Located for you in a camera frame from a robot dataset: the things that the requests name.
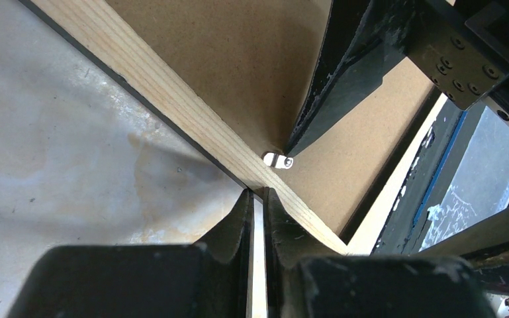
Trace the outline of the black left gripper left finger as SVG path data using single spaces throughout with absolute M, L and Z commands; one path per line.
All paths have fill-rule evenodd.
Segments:
M 10 317 L 245 317 L 254 198 L 191 244 L 72 245 L 34 265 Z

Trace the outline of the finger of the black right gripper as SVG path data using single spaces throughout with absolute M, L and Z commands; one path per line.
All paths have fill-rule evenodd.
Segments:
M 416 1 L 333 1 L 312 79 L 285 145 L 294 157 L 371 95 L 404 57 Z

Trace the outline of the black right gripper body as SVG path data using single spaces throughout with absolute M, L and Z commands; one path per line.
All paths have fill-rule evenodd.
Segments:
M 418 1 L 406 55 L 459 109 L 509 126 L 509 1 Z

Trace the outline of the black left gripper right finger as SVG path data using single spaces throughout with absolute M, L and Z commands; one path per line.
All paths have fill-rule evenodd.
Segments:
M 493 317 L 473 271 L 456 257 L 343 256 L 263 192 L 270 317 Z

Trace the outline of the light wooden picture frame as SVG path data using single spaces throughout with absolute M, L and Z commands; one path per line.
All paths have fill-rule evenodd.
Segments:
M 246 187 L 276 190 L 286 212 L 342 254 L 369 254 L 422 137 L 444 99 L 432 88 L 340 233 L 325 222 L 257 155 L 110 6 L 111 1 L 27 1 L 26 6 L 71 43 L 103 63 Z

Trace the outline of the brown backing board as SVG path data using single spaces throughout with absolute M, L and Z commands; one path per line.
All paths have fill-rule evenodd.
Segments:
M 306 97 L 329 1 L 111 1 L 257 154 L 284 149 Z M 432 90 L 403 60 L 279 177 L 340 233 Z

